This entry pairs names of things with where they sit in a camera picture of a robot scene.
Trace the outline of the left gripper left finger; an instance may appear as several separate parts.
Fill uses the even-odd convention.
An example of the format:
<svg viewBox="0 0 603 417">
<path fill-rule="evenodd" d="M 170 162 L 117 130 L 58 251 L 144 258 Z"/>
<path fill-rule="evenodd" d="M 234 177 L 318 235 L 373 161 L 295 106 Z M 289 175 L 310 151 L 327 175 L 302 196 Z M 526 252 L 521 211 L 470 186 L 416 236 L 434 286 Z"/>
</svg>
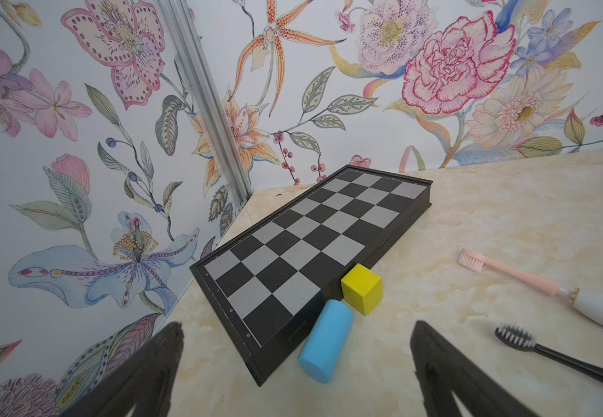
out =
<svg viewBox="0 0 603 417">
<path fill-rule="evenodd" d="M 183 350 L 171 322 L 63 416 L 166 416 Z"/>
</svg>

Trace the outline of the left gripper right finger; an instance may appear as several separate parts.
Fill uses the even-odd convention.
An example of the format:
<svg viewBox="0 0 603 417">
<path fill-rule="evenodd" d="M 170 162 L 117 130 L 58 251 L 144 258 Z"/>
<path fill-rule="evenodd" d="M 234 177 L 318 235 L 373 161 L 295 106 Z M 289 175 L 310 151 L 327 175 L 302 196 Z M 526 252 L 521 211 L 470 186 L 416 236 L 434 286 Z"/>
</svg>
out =
<svg viewBox="0 0 603 417">
<path fill-rule="evenodd" d="M 460 400 L 473 416 L 534 416 L 425 321 L 417 321 L 410 348 L 429 416 L 460 416 Z"/>
</svg>

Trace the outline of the black electric toothbrush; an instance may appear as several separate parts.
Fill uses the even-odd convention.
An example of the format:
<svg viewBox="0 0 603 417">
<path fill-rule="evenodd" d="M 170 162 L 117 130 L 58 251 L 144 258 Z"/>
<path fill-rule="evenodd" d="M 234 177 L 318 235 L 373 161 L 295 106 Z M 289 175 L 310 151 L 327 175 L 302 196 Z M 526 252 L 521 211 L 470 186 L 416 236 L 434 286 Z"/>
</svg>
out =
<svg viewBox="0 0 603 417">
<path fill-rule="evenodd" d="M 537 343 L 535 337 L 522 327 L 500 325 L 494 330 L 494 335 L 512 349 L 523 352 L 534 352 L 603 383 L 603 368 L 579 361 Z"/>
</svg>

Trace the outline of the white pink electric toothbrush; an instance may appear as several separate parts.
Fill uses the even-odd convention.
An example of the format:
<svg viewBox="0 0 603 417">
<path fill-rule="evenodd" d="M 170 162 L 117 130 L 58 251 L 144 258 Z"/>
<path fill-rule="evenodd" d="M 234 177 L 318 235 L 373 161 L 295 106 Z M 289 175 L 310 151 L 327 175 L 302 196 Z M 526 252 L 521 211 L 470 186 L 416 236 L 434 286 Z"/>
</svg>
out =
<svg viewBox="0 0 603 417">
<path fill-rule="evenodd" d="M 466 248 L 463 248 L 459 255 L 459 264 L 474 272 L 480 272 L 483 267 L 487 266 L 514 277 L 545 295 L 565 300 L 581 314 L 603 326 L 603 293 L 601 292 L 581 288 L 563 288 L 556 280 L 512 269 Z"/>
</svg>

